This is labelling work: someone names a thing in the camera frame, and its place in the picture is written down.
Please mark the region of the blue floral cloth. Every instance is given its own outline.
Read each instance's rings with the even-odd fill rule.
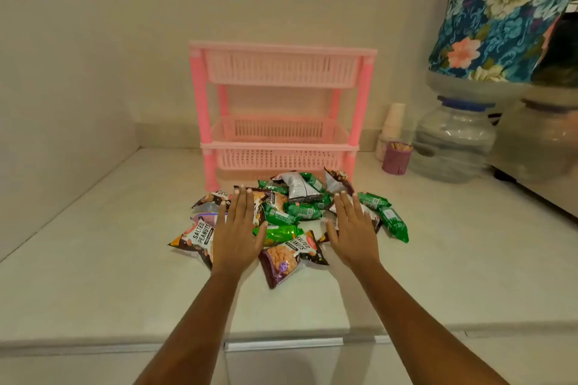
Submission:
[[[570,0],[448,0],[430,70],[474,81],[529,82]]]

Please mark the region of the person's left hand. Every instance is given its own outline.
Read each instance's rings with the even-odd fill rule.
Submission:
[[[259,251],[263,250],[267,222],[261,225],[255,237],[253,192],[251,189],[246,190],[244,186],[235,189],[227,221],[225,221],[225,207],[223,201],[219,206],[213,237],[212,274],[224,273],[238,279],[255,260]]]

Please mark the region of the bright green wrapper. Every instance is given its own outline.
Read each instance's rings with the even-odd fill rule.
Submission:
[[[359,192],[359,202],[373,210],[379,210],[381,207],[391,206],[390,202],[385,198],[369,192]]]
[[[322,216],[322,211],[315,203],[306,202],[290,202],[284,207],[285,212],[292,214],[297,219],[320,219]]]
[[[285,183],[276,183],[271,180],[257,180],[261,189],[274,190],[275,192],[289,195],[289,187]]]
[[[259,233],[260,227],[253,228],[253,234]],[[267,234],[265,235],[265,246],[275,246],[279,243],[284,243],[301,236],[305,232],[302,228],[297,226],[267,226]]]
[[[321,183],[313,174],[309,172],[300,172],[301,177],[305,178],[305,181],[314,188],[316,191],[324,193],[325,187],[323,187],[323,183]]]
[[[402,221],[398,213],[391,206],[380,207],[379,217],[381,218],[383,223],[387,226],[387,229],[390,231],[390,234],[392,236],[394,236],[396,239],[399,239],[402,242],[405,243],[409,242],[408,227],[405,224],[405,222]]]
[[[329,208],[331,201],[333,201],[331,199],[331,194],[329,192],[323,192],[323,199],[321,201],[312,202],[311,204],[320,210],[325,210]]]
[[[281,210],[277,210],[271,204],[265,204],[265,219],[269,224],[276,226],[291,226],[297,225],[299,219],[291,214],[286,214]]]

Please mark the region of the purple cup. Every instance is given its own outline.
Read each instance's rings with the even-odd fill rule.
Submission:
[[[408,170],[409,157],[412,155],[413,149],[402,151],[393,148],[391,143],[388,142],[386,145],[386,155],[383,157],[381,169],[391,175],[403,175]]]

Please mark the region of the finger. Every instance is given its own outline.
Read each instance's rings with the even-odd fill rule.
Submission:
[[[229,214],[227,216],[227,224],[232,224],[235,221],[235,214],[237,213],[237,204],[239,204],[239,188],[235,189],[233,198],[231,199],[231,206],[229,207]]]
[[[253,212],[255,211],[255,197],[253,196],[253,190],[247,189],[247,207],[245,209],[245,222],[247,224],[253,223]]]
[[[331,243],[332,247],[339,247],[339,236],[337,235],[337,231],[335,230],[335,226],[333,222],[327,221],[327,237],[329,237],[329,242]]]
[[[226,210],[227,210],[227,203],[225,201],[221,201],[221,205],[219,206],[219,213],[217,214],[216,227],[223,228],[225,226]]]
[[[338,193],[335,194],[334,203],[335,203],[335,211],[337,212],[337,219],[339,220],[340,223],[343,222],[345,224],[347,222],[347,214],[345,213],[345,209],[343,208],[341,196]]]
[[[356,213],[357,219],[362,221],[364,218],[363,210],[361,209],[361,203],[359,202],[359,195],[357,192],[353,194],[353,210]]]
[[[245,189],[245,186],[241,185],[241,188],[239,189],[239,200],[237,202],[237,210],[235,211],[236,222],[243,222],[246,208],[247,208],[247,190]]]
[[[347,214],[347,219],[351,219],[353,221],[355,219],[356,212],[353,209],[353,205],[345,191],[341,192],[341,201],[343,202],[343,208]]]
[[[371,219],[371,215],[369,214],[369,212],[365,212],[364,216],[365,216],[365,223],[371,226],[371,228],[373,228],[373,220]]]
[[[261,227],[259,227],[259,232],[256,234],[255,251],[257,253],[263,250],[263,244],[265,243],[265,236],[267,235],[267,225],[269,225],[267,221],[263,222],[261,224]]]

